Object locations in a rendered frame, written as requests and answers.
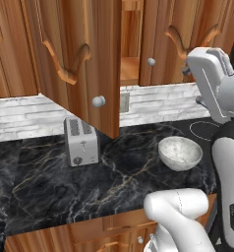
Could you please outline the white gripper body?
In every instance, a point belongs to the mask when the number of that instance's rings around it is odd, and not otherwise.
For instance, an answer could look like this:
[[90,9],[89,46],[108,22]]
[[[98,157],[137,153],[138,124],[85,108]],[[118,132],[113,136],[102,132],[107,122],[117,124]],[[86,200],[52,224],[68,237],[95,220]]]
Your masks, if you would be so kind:
[[227,75],[222,61],[225,53],[218,47],[196,47],[187,58],[192,75],[197,81],[203,103],[217,123],[229,121],[229,116],[217,101],[217,88]]

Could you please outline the closed wooden cabinet door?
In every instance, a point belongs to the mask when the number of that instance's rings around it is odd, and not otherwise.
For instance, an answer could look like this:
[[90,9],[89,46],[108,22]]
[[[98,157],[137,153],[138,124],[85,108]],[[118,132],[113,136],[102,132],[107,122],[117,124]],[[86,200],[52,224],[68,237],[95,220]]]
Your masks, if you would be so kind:
[[144,0],[143,21],[142,86],[191,83],[194,76],[182,73],[189,52],[219,47],[230,53],[233,46],[234,0]]

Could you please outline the open wooden cabinet door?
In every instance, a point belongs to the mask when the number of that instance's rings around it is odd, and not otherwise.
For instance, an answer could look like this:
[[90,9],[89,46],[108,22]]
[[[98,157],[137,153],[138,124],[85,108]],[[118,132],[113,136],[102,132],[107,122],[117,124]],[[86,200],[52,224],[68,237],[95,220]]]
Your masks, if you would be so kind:
[[[39,91],[119,135],[122,0],[22,0]],[[105,104],[94,107],[96,96]]]

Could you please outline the wooden base cabinet door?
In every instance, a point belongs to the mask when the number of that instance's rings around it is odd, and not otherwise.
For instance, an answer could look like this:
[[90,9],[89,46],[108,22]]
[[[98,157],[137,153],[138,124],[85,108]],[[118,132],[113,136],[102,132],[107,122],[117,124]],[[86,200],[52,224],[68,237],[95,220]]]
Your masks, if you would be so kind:
[[[96,252],[105,243],[118,241],[119,245],[105,248],[102,252],[144,252],[150,237],[156,232],[156,224],[141,228],[135,231],[112,235],[106,238],[95,239],[92,241],[78,243],[75,245],[75,252]],[[144,240],[139,244],[138,237]]]
[[8,236],[5,252],[74,252],[74,238],[67,225]]

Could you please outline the black hob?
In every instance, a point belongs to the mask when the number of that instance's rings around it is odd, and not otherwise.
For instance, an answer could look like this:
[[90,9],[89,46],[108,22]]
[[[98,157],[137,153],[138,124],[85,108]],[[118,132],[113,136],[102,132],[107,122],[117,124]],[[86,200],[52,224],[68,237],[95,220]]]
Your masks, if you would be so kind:
[[186,136],[201,146],[209,145],[212,136],[218,129],[219,124],[213,122],[210,118],[200,118],[188,122]]

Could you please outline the white speckled bowl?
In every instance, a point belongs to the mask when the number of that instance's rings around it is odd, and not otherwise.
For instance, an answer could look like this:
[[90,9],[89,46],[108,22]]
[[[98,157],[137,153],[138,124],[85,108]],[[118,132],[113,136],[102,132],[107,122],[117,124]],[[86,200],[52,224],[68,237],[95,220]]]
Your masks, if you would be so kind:
[[158,143],[158,154],[162,162],[172,170],[185,171],[201,161],[203,150],[188,138],[171,136]]

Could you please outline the silver toaster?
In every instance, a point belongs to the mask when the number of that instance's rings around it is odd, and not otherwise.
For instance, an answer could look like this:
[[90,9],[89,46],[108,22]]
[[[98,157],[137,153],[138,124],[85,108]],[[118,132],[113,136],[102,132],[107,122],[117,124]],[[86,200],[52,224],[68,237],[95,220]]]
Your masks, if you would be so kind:
[[95,128],[77,116],[64,120],[67,162],[81,166],[99,162],[100,144]]

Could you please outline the wooden drawer front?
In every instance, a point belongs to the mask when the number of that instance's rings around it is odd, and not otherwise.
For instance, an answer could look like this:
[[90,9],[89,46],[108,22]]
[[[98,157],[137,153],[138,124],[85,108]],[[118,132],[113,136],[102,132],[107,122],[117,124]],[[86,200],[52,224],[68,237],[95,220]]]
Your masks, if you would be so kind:
[[93,220],[75,222],[70,225],[70,229],[74,241],[81,243],[138,230],[151,224],[154,224],[154,221],[146,217],[144,209],[140,209]]

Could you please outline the wooden wall cabinet interior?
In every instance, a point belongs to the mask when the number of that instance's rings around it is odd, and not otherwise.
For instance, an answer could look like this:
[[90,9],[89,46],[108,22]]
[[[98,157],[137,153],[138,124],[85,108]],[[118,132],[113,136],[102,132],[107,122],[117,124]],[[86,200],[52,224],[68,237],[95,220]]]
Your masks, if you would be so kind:
[[144,0],[122,0],[121,72],[122,86],[139,83]]

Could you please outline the grey wall outlet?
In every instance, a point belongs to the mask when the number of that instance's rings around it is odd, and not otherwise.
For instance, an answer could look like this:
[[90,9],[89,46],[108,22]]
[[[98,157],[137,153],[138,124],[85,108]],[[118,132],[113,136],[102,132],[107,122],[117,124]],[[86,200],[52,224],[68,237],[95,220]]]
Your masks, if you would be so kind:
[[129,111],[129,100],[130,100],[129,93],[120,94],[120,112],[121,113]]

